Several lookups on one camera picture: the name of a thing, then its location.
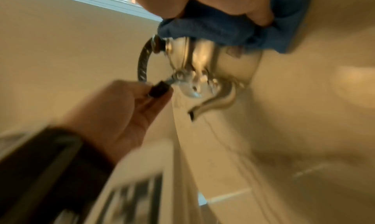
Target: blue towel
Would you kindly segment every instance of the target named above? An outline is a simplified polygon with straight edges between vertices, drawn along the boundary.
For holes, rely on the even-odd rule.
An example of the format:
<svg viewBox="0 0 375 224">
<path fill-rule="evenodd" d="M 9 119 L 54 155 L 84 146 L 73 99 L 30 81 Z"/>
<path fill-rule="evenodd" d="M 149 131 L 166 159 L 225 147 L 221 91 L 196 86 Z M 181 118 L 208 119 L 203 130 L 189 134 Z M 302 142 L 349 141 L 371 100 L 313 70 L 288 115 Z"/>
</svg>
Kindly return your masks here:
<svg viewBox="0 0 375 224">
<path fill-rule="evenodd" d="M 231 16 L 189 0 L 181 18 L 163 20 L 158 28 L 161 37 L 195 37 L 245 50 L 275 49 L 286 53 L 310 0 L 271 0 L 275 20 L 269 27 L 260 27 L 246 15 Z"/>
</svg>

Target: jacket sleeve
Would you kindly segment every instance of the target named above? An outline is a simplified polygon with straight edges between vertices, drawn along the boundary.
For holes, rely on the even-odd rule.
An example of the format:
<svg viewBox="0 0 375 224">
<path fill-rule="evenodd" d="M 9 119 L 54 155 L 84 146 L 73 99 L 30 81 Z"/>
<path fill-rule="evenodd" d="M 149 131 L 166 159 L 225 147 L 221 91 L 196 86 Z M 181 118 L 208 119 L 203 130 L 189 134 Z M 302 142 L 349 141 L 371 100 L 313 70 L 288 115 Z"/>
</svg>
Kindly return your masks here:
<svg viewBox="0 0 375 224">
<path fill-rule="evenodd" d="M 113 166 L 72 132 L 47 128 L 0 161 L 0 223 L 51 223 L 90 210 Z"/>
</svg>

